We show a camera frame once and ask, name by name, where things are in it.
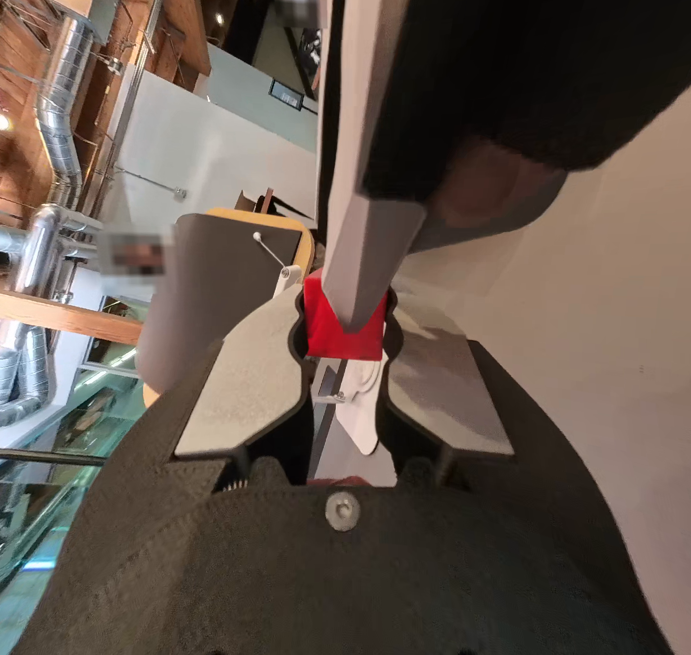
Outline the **black wall sign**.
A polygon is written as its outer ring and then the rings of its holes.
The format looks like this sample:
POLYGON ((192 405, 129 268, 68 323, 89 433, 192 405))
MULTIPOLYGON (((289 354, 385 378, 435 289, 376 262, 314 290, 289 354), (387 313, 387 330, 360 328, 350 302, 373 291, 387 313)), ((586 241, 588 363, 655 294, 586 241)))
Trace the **black wall sign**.
POLYGON ((276 78, 272 79, 269 89, 269 96, 280 101, 295 110, 302 111, 305 95, 292 87, 280 82, 276 78))

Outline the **metal conduit pipe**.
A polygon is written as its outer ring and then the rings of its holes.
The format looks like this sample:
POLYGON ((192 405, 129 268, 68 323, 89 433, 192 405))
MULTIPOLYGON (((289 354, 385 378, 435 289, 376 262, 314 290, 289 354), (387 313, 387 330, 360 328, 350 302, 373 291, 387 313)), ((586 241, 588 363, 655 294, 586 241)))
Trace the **metal conduit pipe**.
POLYGON ((166 185, 164 183, 153 180, 150 177, 143 176, 143 175, 138 174, 138 173, 134 173, 133 171, 127 170, 125 168, 116 167, 115 172, 118 174, 121 174, 121 175, 134 177, 137 180, 143 181, 147 184, 151 184, 153 186, 156 186, 159 189, 165 190, 168 193, 171 193, 173 196, 173 199, 177 202, 184 202, 187 199, 188 191, 185 188, 182 188, 179 186, 169 186, 169 185, 166 185))

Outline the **red toy block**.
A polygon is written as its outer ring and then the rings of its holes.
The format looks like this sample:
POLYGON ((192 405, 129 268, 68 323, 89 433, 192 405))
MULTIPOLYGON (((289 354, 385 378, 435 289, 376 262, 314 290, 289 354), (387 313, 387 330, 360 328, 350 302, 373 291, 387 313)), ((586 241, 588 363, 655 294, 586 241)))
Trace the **red toy block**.
POLYGON ((388 294, 385 294, 365 326, 345 333, 322 289, 322 269, 306 277, 303 306, 307 354, 317 358, 378 362, 383 357, 383 336, 388 294))

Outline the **silver ventilation duct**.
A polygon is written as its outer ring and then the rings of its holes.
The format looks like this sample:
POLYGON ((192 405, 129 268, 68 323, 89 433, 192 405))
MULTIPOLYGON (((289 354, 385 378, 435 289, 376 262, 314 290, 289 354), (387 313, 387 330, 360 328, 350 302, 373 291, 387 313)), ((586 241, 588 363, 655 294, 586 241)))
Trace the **silver ventilation duct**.
MULTIPOLYGON (((53 179, 47 203, 32 215, 10 275, 10 290, 47 299, 62 254, 60 234, 96 230, 99 223, 76 212, 82 168, 74 145, 71 115, 91 53, 92 29, 65 17, 50 63, 39 84, 36 124, 53 179)), ((45 329, 1 319, 1 426, 13 426, 44 407, 50 394, 45 329)))

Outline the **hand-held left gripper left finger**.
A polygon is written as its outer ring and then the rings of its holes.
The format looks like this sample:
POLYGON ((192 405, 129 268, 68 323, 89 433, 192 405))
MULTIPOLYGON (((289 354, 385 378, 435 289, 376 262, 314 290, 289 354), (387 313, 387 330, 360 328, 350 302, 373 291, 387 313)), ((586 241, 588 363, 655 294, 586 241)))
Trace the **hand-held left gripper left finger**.
POLYGON ((315 438, 303 290, 289 288, 224 338, 173 452, 179 461, 232 461, 249 476, 277 460, 307 480, 315 438))

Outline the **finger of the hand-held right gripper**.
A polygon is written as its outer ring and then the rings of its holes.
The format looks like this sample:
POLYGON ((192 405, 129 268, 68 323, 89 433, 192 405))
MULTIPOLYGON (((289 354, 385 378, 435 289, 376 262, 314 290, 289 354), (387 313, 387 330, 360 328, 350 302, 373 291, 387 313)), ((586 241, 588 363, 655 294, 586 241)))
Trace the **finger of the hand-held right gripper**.
POLYGON ((346 333, 361 330, 425 218, 414 201, 376 200, 364 175, 409 0, 327 0, 318 174, 328 187, 324 295, 346 333))
POLYGON ((451 227, 439 216, 429 215, 408 253, 420 253, 468 243, 473 240, 511 233, 529 226, 554 203, 568 175, 568 172, 561 170, 548 176, 545 183, 541 184, 536 192, 525 195, 517 203, 511 204, 507 212, 479 225, 451 227))

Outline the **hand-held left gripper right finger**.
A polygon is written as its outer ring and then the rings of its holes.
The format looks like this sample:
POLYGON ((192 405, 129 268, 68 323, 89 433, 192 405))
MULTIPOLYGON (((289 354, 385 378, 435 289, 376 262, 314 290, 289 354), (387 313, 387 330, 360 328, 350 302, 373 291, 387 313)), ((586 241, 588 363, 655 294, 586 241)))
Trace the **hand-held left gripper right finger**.
POLYGON ((438 307, 390 292, 375 430, 400 477, 427 460, 437 481, 466 461, 511 461, 514 447, 465 333, 438 307))

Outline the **person's right hand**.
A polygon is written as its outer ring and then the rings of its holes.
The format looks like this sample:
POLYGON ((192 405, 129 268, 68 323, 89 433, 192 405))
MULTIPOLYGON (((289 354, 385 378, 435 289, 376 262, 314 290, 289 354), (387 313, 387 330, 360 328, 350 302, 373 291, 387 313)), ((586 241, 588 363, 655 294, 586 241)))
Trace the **person's right hand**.
POLYGON ((567 174, 472 135, 449 161, 428 200, 428 214, 450 228, 479 227, 537 195, 559 191, 567 174))

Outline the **wooden beam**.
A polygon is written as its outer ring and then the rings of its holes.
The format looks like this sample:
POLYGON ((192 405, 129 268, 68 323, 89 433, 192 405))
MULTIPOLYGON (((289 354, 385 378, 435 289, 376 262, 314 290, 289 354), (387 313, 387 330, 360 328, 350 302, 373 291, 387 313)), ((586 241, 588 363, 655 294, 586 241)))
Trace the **wooden beam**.
POLYGON ((131 346, 143 330, 134 319, 6 290, 1 290, 1 318, 131 346))

